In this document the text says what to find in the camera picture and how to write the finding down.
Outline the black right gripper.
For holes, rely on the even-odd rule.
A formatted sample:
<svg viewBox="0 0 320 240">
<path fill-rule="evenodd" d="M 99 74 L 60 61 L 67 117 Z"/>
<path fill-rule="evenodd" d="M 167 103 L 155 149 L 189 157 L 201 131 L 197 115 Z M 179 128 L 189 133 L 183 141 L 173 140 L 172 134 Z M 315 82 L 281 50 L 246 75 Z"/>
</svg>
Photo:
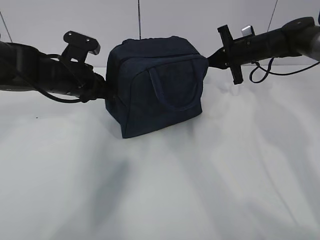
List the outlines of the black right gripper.
<svg viewBox="0 0 320 240">
<path fill-rule="evenodd" d="M 231 51 L 234 39 L 230 33 L 229 27 L 227 25 L 223 25 L 219 27 L 217 31 L 220 34 L 223 46 L 207 58 L 209 67 L 221 70 L 230 68 L 233 77 L 233 84 L 242 84 L 244 79 L 241 65 L 236 62 Z"/>
</svg>

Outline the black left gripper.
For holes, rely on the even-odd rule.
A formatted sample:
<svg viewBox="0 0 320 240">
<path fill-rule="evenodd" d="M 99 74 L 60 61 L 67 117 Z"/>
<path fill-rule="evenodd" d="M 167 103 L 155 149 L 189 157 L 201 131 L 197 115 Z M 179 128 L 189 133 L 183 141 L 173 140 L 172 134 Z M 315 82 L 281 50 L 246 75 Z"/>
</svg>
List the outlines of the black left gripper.
<svg viewBox="0 0 320 240">
<path fill-rule="evenodd" d="M 82 103 L 93 101 L 97 99 L 108 98 L 107 82 L 104 77 L 94 72 L 94 67 L 87 63 L 84 64 L 86 70 L 86 76 L 83 77 L 86 80 L 86 84 L 81 87 L 81 94 L 79 99 Z"/>
</svg>

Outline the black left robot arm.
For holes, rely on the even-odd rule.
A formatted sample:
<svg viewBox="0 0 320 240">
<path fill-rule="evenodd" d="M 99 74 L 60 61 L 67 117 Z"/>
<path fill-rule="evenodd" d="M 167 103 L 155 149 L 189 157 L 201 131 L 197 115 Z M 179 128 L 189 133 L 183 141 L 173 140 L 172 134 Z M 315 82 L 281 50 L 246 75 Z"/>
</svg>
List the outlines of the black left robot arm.
<svg viewBox="0 0 320 240">
<path fill-rule="evenodd" d="M 19 43 L 0 43 L 0 89 L 37 91 L 59 103 L 86 103 L 107 98 L 104 78 L 93 67 L 58 54 L 45 54 Z"/>
</svg>

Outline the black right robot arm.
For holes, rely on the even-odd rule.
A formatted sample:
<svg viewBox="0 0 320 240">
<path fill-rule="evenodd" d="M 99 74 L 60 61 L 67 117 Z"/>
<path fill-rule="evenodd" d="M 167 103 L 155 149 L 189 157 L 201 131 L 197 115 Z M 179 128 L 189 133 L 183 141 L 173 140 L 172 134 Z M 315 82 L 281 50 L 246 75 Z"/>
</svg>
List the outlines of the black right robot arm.
<svg viewBox="0 0 320 240">
<path fill-rule="evenodd" d="M 234 39 L 228 25 L 217 29 L 222 47 L 209 56 L 212 68 L 230 69 L 235 85 L 243 82 L 241 66 L 275 58 L 306 56 L 320 60 L 320 27 L 313 17 L 292 20 L 281 28 L 256 35 L 251 25 L 242 30 L 242 37 Z"/>
</svg>

